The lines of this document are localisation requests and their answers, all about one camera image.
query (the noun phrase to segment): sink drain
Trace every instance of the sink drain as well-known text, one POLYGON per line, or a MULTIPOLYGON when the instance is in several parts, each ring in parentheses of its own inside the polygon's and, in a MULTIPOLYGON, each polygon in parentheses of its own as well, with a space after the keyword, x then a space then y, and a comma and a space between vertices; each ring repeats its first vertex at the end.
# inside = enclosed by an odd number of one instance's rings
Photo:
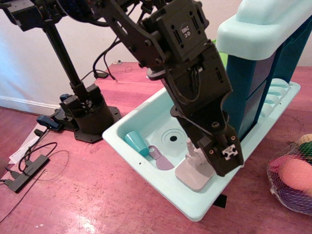
POLYGON ((172 147, 186 144, 186 135, 180 129, 170 129, 161 136, 161 142, 172 147))

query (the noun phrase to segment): blue plastic cup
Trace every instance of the blue plastic cup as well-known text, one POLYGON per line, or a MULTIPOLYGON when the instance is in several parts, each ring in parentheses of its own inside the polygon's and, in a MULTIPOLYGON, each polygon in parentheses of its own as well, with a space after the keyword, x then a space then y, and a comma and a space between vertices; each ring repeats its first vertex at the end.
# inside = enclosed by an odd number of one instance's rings
POLYGON ((149 149, 145 144, 143 138, 141 137, 140 133, 138 133, 137 131, 129 132, 125 136, 125 141, 128 143, 128 145, 130 145, 137 152, 139 152, 140 155, 144 157, 148 155, 149 149))

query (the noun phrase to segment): sink basin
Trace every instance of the sink basin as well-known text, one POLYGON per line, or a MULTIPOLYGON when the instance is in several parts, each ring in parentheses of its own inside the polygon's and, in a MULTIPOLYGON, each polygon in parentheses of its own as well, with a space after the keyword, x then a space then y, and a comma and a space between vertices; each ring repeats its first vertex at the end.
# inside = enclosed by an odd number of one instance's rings
MULTIPOLYGON (((275 79, 258 123, 241 142, 244 160, 261 142, 267 132, 300 90, 296 83, 275 79), (282 87, 281 95, 276 87, 282 87)), ((106 130, 102 137, 159 193, 192 221, 200 221, 240 168, 225 177, 212 176, 204 188, 195 192, 177 179, 175 170, 185 159, 187 135, 178 121, 170 116, 173 102, 163 88, 106 130), (138 131, 146 145, 154 145, 174 165, 162 171, 151 156, 143 157, 124 141, 131 131, 138 131)))

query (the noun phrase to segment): wooden floor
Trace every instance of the wooden floor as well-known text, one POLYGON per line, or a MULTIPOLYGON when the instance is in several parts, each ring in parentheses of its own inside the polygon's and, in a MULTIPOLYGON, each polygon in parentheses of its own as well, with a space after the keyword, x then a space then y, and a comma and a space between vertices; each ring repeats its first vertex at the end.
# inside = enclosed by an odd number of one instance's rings
MULTIPOLYGON (((118 85, 109 80, 98 84, 108 104, 118 106, 123 115, 161 88, 135 67, 131 80, 125 67, 113 66, 112 71, 118 85), (135 86, 140 91, 133 94, 135 86)), ((0 225, 0 234, 310 234, 312 217, 277 201, 270 193, 266 167, 275 153, 312 133, 311 80, 312 68, 297 68, 292 81, 301 85, 300 93, 224 190, 226 209, 212 206, 200 222, 189 221, 104 141, 81 143, 64 132, 44 139, 57 141, 57 151, 42 179, 0 225)), ((12 122, 17 118, 21 126, 35 122, 33 116, 20 119, 13 112, 1 113, 12 116, 12 122)), ((32 128, 21 126, 12 125, 0 136, 1 148, 14 151, 17 142, 23 142, 32 128)), ((0 220, 24 193, 0 186, 0 220)))
POLYGON ((0 177, 9 156, 19 149, 37 124, 37 116, 0 107, 0 177))

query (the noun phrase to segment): orange ball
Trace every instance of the orange ball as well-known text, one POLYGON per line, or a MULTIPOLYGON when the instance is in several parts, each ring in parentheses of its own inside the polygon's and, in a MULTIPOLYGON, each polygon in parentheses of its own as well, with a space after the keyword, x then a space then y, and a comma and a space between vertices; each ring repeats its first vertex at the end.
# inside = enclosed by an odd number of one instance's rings
POLYGON ((285 184, 293 189, 312 189, 312 165, 306 161, 290 159, 280 166, 278 175, 285 184))
POLYGON ((312 197, 312 189, 305 191, 305 194, 312 197))

